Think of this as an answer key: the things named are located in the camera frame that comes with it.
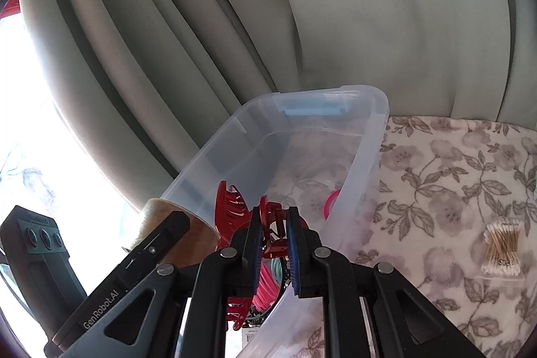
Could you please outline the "brown packing tape roll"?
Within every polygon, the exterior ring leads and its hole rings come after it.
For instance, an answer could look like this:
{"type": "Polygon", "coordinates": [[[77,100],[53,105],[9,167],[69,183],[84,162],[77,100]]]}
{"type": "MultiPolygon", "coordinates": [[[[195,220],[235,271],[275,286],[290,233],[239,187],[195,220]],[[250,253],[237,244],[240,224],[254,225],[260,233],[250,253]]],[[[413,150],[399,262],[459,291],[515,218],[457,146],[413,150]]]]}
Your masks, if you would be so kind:
{"type": "Polygon", "coordinates": [[[150,198],[124,245],[132,251],[139,244],[152,244],[159,263],[183,268],[201,263],[214,253],[218,241],[216,230],[191,211],[161,198],[150,198]]]}

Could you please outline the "cotton swab packet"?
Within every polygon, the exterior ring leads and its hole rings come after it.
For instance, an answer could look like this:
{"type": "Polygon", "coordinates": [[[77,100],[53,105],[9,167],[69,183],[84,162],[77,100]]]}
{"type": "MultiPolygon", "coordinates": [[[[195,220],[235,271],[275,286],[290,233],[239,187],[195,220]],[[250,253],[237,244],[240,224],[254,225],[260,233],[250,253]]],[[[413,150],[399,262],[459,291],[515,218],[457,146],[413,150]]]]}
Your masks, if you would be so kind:
{"type": "Polygon", "coordinates": [[[481,266],[486,279],[514,280],[523,275],[519,254],[522,230],[520,220],[506,217],[486,225],[483,232],[486,251],[481,266]]]}

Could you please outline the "grey green curtain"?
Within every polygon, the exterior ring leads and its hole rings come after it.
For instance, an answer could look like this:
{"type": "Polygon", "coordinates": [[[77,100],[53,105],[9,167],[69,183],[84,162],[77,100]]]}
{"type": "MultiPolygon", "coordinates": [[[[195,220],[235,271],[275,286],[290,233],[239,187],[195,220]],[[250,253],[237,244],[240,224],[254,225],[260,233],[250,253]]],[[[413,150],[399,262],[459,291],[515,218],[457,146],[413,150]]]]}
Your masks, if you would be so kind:
{"type": "Polygon", "coordinates": [[[536,0],[21,0],[61,116],[135,206],[242,104],[342,85],[536,125],[536,0]]]}

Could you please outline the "red paper window decoration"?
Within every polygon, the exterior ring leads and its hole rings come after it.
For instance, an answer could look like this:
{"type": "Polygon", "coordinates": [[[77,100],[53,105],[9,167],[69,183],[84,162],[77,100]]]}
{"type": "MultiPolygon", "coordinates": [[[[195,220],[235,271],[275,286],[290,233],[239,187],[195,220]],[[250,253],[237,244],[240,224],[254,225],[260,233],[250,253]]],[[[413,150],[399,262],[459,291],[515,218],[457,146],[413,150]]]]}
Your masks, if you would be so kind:
{"type": "Polygon", "coordinates": [[[0,13],[0,18],[9,17],[14,14],[19,14],[21,12],[19,0],[8,0],[5,4],[5,7],[0,13]]]}

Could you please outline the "red hair claw clip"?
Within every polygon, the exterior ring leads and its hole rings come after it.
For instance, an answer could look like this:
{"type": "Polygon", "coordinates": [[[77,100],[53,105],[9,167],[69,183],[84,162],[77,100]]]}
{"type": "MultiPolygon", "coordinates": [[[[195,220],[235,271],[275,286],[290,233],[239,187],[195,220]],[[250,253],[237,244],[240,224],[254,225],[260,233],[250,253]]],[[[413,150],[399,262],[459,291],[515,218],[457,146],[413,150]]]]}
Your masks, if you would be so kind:
{"type": "MultiPolygon", "coordinates": [[[[241,270],[239,271],[237,289],[230,294],[227,314],[227,320],[233,323],[233,329],[236,331],[248,322],[252,308],[261,314],[271,310],[280,300],[286,281],[291,281],[286,236],[286,214],[289,208],[270,202],[266,195],[260,198],[257,206],[263,229],[259,283],[255,295],[240,295],[241,270]]],[[[214,214],[219,234],[217,245],[219,250],[235,248],[241,256],[242,238],[239,231],[248,228],[253,208],[247,207],[243,196],[235,186],[227,185],[225,181],[219,184],[214,214]]]]}

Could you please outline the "clear plastic storage bin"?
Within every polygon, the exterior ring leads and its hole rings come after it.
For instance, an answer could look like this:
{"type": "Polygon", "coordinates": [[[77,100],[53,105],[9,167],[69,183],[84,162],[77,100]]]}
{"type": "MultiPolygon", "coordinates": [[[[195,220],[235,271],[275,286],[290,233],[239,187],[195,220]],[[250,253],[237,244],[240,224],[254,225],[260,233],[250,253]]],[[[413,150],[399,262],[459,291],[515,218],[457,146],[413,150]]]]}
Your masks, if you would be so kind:
{"type": "Polygon", "coordinates": [[[367,85],[262,95],[229,117],[163,196],[213,222],[225,181],[248,206],[266,195],[297,207],[323,245],[355,260],[372,235],[389,112],[384,92],[367,85]],[[323,206],[339,189],[325,220],[323,206]]]}

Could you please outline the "floral table cloth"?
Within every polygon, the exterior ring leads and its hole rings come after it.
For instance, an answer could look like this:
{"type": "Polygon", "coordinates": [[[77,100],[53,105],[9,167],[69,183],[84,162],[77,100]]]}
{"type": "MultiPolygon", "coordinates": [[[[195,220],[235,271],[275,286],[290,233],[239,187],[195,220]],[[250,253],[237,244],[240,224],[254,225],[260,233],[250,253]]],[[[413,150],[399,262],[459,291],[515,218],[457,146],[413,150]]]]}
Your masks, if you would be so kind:
{"type": "Polygon", "coordinates": [[[390,263],[488,357],[514,357],[536,325],[536,134],[508,123],[392,116],[349,233],[354,263],[390,263]],[[486,227],[520,226],[521,273],[482,277],[486,227]]]}

